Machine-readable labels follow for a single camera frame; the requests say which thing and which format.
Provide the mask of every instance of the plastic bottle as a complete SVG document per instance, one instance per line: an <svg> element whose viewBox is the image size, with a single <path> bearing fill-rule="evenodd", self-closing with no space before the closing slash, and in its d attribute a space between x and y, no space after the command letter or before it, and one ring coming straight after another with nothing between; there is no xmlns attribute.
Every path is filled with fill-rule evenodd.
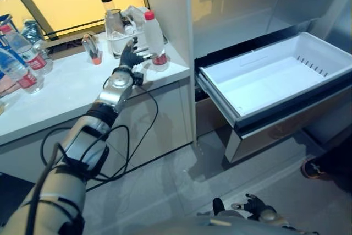
<svg viewBox="0 0 352 235"><path fill-rule="evenodd" d="M0 100L0 115L5 111L5 103Z"/></svg>
<svg viewBox="0 0 352 235"><path fill-rule="evenodd" d="M144 33L149 51L157 55L157 57L153 59L155 70L159 72L164 71L168 68L168 60L165 54L164 38L159 22L155 19L153 11L147 11L144 13L144 17L146 19Z"/></svg>
<svg viewBox="0 0 352 235"><path fill-rule="evenodd" d="M48 55L47 51L42 48L42 43L40 41L37 41L35 44L33 44L33 48L39 53L39 55L45 60L45 62L48 64L49 69L53 69L54 62L51 60L50 56Z"/></svg>
<svg viewBox="0 0 352 235"><path fill-rule="evenodd" d="M28 67L21 64L13 55L1 48L0 70L30 94L39 91L43 87L44 78L42 76L35 76Z"/></svg>
<svg viewBox="0 0 352 235"><path fill-rule="evenodd" d="M33 45L18 32L13 31L7 24L0 26L5 34L10 47L39 75L44 75L52 70L52 64L48 64L33 48Z"/></svg>

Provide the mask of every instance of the sneaker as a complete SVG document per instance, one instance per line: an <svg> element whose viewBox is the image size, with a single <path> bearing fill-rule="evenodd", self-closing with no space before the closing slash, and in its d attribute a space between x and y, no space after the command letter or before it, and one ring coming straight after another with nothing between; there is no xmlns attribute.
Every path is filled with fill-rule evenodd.
<svg viewBox="0 0 352 235"><path fill-rule="evenodd" d="M301 166L301 172L306 178L318 178L325 174L318 165L314 164L314 159L305 160Z"/></svg>

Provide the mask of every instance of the gray tile floor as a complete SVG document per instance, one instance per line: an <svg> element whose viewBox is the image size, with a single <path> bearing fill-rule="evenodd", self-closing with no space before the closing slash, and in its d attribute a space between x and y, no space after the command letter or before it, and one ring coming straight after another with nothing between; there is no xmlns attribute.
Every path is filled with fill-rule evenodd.
<svg viewBox="0 0 352 235"><path fill-rule="evenodd" d="M128 234L172 217L210 214L213 198L229 207L244 202L245 193L274 206L297 228L352 234L350 194L299 172L305 157L321 153L303 133L231 167L223 161L226 130L87 193L84 234Z"/></svg>

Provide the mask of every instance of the counter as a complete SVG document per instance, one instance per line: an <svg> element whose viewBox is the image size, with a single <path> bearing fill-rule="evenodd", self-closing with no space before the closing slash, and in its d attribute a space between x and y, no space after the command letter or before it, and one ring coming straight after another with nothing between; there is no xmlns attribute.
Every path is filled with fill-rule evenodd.
<svg viewBox="0 0 352 235"><path fill-rule="evenodd" d="M106 78L119 64L119 59L109 52L105 33L97 36L103 51L100 65L93 65L86 52L55 60L52 72L45 76L42 90L31 95L18 90L2 99L6 109L0 116L0 145L75 118L88 110ZM170 43L166 44L166 53L170 65L163 72L153 70L151 62L134 68L144 73L146 89L156 89L190 76L189 67L184 66L183 59Z"/></svg>

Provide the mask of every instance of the white drawer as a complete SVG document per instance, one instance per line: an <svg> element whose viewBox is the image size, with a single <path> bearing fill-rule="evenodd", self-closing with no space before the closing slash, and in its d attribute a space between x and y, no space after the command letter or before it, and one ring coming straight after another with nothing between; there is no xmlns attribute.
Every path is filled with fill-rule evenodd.
<svg viewBox="0 0 352 235"><path fill-rule="evenodd" d="M201 67L197 80L234 128L234 161L306 126L352 87L352 56L306 32Z"/></svg>

